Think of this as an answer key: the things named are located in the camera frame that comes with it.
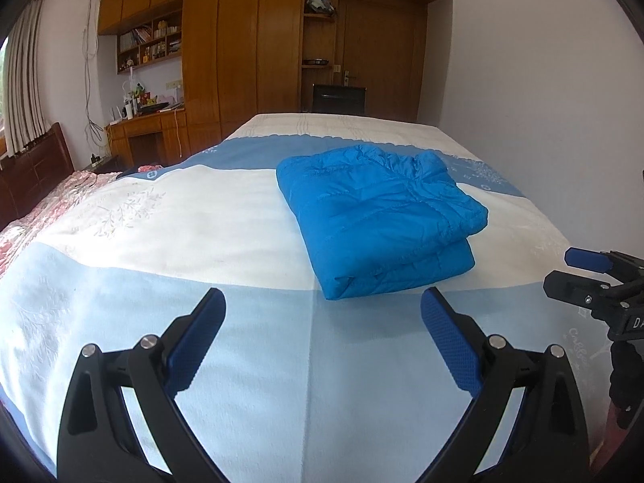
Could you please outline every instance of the quilted fabric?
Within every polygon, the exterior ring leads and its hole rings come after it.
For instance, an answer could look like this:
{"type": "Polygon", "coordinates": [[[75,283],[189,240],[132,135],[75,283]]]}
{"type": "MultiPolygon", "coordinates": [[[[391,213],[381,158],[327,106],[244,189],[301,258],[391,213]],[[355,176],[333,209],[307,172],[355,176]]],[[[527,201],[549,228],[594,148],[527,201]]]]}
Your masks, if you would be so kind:
{"type": "Polygon", "coordinates": [[[358,144],[285,159],[277,178],[327,299],[420,287],[474,267],[467,237],[485,228],[487,209],[432,151],[358,144]]]}

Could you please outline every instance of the blue gripper pad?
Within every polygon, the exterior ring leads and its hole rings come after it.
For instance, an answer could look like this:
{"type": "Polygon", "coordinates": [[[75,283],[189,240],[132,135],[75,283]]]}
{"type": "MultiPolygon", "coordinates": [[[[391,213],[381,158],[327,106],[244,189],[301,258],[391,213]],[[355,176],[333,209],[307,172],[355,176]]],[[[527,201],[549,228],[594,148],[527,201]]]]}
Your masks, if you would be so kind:
{"type": "Polygon", "coordinates": [[[590,270],[592,272],[599,272],[606,274],[613,268],[613,262],[606,254],[600,252],[592,252],[581,248],[569,248],[564,257],[566,265],[574,266],[582,270],[590,270]]]}
{"type": "Polygon", "coordinates": [[[190,386],[225,317],[226,300],[217,289],[211,289],[186,317],[192,321],[166,359],[165,392],[170,398],[190,386]]]}
{"type": "Polygon", "coordinates": [[[458,388],[468,391],[475,398],[483,387],[479,357],[448,314],[448,310],[452,309],[443,307],[431,290],[425,291],[421,299],[423,322],[458,388]]]}

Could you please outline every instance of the white and blue bedspread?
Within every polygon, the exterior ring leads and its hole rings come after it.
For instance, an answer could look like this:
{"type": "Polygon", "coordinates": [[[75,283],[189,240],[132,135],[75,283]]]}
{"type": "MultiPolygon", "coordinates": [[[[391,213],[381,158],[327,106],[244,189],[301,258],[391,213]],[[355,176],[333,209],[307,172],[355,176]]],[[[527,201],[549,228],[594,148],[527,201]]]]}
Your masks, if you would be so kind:
{"type": "MultiPolygon", "coordinates": [[[[86,343],[132,347],[220,288],[228,313],[177,403],[234,483],[415,481],[469,404],[423,325],[423,289],[325,301],[276,184],[287,156],[354,144],[437,151],[489,209],[477,265],[438,284],[458,312],[515,347],[568,351],[597,442],[608,403],[606,329],[550,301],[568,242],[493,169],[440,130],[365,118],[258,116],[184,164],[124,178],[42,232],[0,280],[0,384],[55,471],[60,413],[86,343]]],[[[163,467],[127,394],[146,453],[163,467]]],[[[520,395],[513,397],[516,410],[520,395]]],[[[486,464],[498,458],[504,422],[486,464]]]]}

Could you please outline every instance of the wooden headboard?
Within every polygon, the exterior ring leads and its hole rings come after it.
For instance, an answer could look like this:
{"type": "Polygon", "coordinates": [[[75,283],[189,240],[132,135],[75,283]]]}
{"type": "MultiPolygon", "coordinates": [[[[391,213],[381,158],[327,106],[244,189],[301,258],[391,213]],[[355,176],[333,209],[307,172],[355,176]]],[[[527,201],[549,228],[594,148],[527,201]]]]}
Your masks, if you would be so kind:
{"type": "Polygon", "coordinates": [[[59,124],[23,153],[5,158],[0,171],[0,230],[29,214],[72,172],[72,158],[59,124]]]}

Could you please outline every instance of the pink floral bedding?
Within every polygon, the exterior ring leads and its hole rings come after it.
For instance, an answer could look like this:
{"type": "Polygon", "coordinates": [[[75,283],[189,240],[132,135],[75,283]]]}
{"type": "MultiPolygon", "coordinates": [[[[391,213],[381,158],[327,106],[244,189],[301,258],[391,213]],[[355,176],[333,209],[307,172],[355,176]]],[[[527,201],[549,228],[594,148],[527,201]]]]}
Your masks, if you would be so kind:
{"type": "Polygon", "coordinates": [[[10,223],[0,232],[0,277],[41,230],[49,227],[95,190],[113,182],[117,176],[118,173],[74,172],[51,191],[31,213],[10,223]]]}

